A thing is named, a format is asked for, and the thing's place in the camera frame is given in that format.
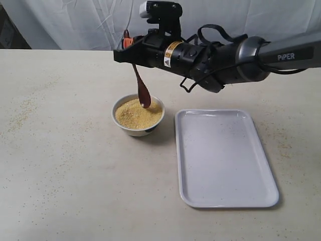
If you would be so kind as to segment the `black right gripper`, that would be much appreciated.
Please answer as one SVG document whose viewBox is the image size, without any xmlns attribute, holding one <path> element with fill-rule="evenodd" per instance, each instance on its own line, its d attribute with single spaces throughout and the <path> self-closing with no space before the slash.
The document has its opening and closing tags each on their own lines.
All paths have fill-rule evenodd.
<svg viewBox="0 0 321 241">
<path fill-rule="evenodd" d="M 174 40 L 169 35 L 161 36 L 158 29 L 149 29 L 144 36 L 123 38 L 122 48 L 114 50 L 113 59 L 147 68 L 158 68 L 194 81 L 186 92 L 199 85 L 217 93 L 225 85 L 238 83 L 236 52 L 238 38 L 230 37 L 224 29 L 219 34 L 229 42 L 206 40 L 202 30 L 184 40 Z"/>
</svg>

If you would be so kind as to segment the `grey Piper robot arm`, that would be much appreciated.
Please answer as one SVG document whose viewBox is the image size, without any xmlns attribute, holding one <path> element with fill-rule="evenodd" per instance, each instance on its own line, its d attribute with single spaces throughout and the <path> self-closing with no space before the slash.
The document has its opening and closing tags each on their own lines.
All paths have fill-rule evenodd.
<svg viewBox="0 0 321 241">
<path fill-rule="evenodd" d="M 207 28 L 218 31 L 226 44 L 207 40 L 202 30 L 183 40 L 150 29 L 115 50 L 113 58 L 191 79 L 214 93 L 229 84 L 262 81 L 270 73 L 288 75 L 320 67 L 320 32 L 269 42 L 245 34 L 231 37 L 219 25 L 208 24 Z"/>
</svg>

